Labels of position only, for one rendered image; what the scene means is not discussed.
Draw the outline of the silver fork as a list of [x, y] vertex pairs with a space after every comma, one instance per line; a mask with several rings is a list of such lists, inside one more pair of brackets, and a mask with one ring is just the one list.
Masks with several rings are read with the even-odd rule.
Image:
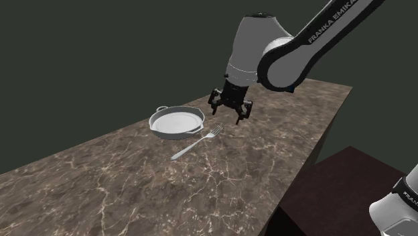
[[170, 160], [176, 160], [176, 159], [178, 159], [179, 157], [181, 157], [182, 155], [184, 155], [186, 152], [188, 152], [190, 149], [192, 149], [195, 145], [197, 145], [198, 143], [200, 143], [202, 140], [208, 139], [208, 138], [213, 138], [213, 137], [217, 136], [222, 130], [223, 130], [223, 127], [220, 126], [220, 125], [218, 125], [215, 129], [213, 129], [210, 133], [208, 133], [204, 137], [200, 138], [198, 141], [194, 142], [193, 144], [189, 145], [185, 149], [183, 149], [183, 150], [179, 151], [178, 153], [174, 154], [170, 158]]

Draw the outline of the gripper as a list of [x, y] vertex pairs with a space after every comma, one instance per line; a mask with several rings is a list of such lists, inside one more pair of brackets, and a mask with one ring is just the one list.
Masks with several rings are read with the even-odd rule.
[[225, 80], [223, 90], [220, 91], [217, 88], [214, 88], [208, 99], [208, 104], [212, 108], [212, 115], [216, 114], [219, 106], [226, 105], [227, 107], [235, 109], [237, 112], [237, 125], [239, 124], [239, 121], [248, 119], [251, 114], [253, 102], [245, 100], [247, 91], [247, 86], [236, 86], [228, 80]]

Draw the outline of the grey two-handled pan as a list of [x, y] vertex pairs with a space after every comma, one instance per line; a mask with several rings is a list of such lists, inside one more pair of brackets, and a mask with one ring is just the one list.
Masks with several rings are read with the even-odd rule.
[[160, 106], [149, 118], [149, 128], [161, 139], [189, 138], [204, 128], [205, 115], [196, 107]]

